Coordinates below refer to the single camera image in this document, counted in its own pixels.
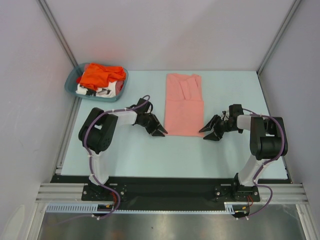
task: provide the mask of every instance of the clothing pile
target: clothing pile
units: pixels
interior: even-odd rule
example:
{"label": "clothing pile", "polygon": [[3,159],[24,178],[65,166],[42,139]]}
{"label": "clothing pile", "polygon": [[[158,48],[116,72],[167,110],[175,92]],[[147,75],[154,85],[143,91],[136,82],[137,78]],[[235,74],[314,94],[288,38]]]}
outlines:
{"label": "clothing pile", "polygon": [[113,98],[124,86],[126,72],[122,66],[103,66],[90,63],[84,67],[84,73],[76,80],[77,94]]}

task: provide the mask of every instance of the light blue table surface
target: light blue table surface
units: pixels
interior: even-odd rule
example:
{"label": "light blue table surface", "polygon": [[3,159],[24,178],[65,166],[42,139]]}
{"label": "light blue table surface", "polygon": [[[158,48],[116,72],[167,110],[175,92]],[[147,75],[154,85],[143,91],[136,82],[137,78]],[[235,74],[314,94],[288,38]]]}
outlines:
{"label": "light blue table surface", "polygon": [[[113,103],[83,99],[77,114],[62,175],[89,175],[88,153],[78,140],[78,133],[91,109],[120,109],[136,104],[149,94],[153,113],[164,125],[166,75],[198,74],[202,77],[204,124],[221,114],[229,105],[242,104],[256,113],[268,114],[264,96],[254,71],[129,71],[122,97]],[[116,129],[105,158],[110,176],[233,178],[249,156],[250,132],[227,132],[219,142],[200,137],[152,137],[139,126]],[[287,179],[284,163],[279,159],[263,173],[265,179]]]}

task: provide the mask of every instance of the teal plastic basket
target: teal plastic basket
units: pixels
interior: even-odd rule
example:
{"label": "teal plastic basket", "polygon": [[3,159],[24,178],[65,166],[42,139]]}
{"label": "teal plastic basket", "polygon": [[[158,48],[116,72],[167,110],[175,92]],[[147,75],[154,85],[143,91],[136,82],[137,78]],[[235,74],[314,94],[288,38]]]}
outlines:
{"label": "teal plastic basket", "polygon": [[113,103],[113,102],[117,101],[119,98],[121,98],[122,94],[124,93],[124,90],[125,90],[125,87],[126,87],[126,84],[128,81],[128,76],[129,76],[128,71],[126,69],[124,69],[124,71],[126,73],[126,78],[124,80],[123,87],[122,87],[121,91],[119,92],[119,94],[114,97],[89,96],[89,95],[83,95],[83,94],[76,93],[76,90],[78,88],[78,83],[76,82],[76,80],[77,80],[77,78],[81,77],[82,74],[84,73],[86,64],[89,64],[89,63],[79,64],[77,67],[75,67],[70,72],[70,74],[64,84],[64,89],[68,93],[73,94],[73,95],[75,95],[79,98],[82,98],[82,99],[101,101],[101,102],[109,102],[109,103]]}

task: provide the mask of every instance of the white cloth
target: white cloth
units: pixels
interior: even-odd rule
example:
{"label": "white cloth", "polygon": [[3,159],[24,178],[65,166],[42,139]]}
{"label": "white cloth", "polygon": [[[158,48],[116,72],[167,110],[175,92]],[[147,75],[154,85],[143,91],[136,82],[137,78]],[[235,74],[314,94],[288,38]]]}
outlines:
{"label": "white cloth", "polygon": [[88,89],[86,89],[85,87],[81,86],[80,84],[78,84],[77,86],[77,90],[75,91],[77,94],[82,94],[82,95],[86,95]]}
{"label": "white cloth", "polygon": [[98,90],[96,91],[96,97],[102,97],[102,98],[113,98],[116,96],[116,84],[117,81],[109,82],[109,86],[107,87],[98,87]]}
{"label": "white cloth", "polygon": [[[116,96],[116,84],[117,81],[109,82],[108,87],[98,87],[95,96],[101,98],[113,98]],[[77,85],[77,90],[75,91],[77,94],[86,95],[88,89],[81,86],[80,84]]]}

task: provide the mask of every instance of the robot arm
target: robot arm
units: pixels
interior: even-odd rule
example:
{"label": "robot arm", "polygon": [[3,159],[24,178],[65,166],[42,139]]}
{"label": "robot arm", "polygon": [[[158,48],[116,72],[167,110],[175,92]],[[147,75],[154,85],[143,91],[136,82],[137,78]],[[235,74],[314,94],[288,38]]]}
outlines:
{"label": "robot arm", "polygon": [[[284,156],[288,152],[284,121],[281,117],[274,117],[274,119],[280,124],[284,134],[284,149],[281,154],[281,156]],[[236,175],[240,186],[254,186],[253,179],[258,181],[266,167],[271,164],[271,162],[264,163],[275,158],[282,147],[281,130],[277,127],[276,123],[269,118],[264,119],[261,116],[244,115],[240,104],[230,105],[229,111],[223,111],[222,116],[214,115],[210,122],[199,132],[211,130],[213,132],[203,139],[219,141],[225,132],[238,131],[242,133],[243,130],[250,131],[249,146],[251,156],[244,168]]]}
{"label": "robot arm", "polygon": [[[87,136],[86,145],[92,151],[92,168],[100,183],[104,184],[109,179],[109,168],[104,164],[104,159],[100,158],[100,153],[106,151],[106,154],[108,154],[108,147],[112,142],[116,128],[122,125],[140,125],[153,137],[164,137],[164,133],[168,133],[160,124],[156,115],[152,113],[152,103],[149,101],[145,102],[145,99],[140,98],[136,105],[130,106],[126,111],[105,114],[91,128]],[[134,108],[143,103],[145,103],[143,106]],[[89,126],[103,113],[104,111],[97,107],[91,110],[78,134],[82,146],[85,146],[85,135]],[[93,176],[90,176],[89,179],[91,182],[98,185]]]}

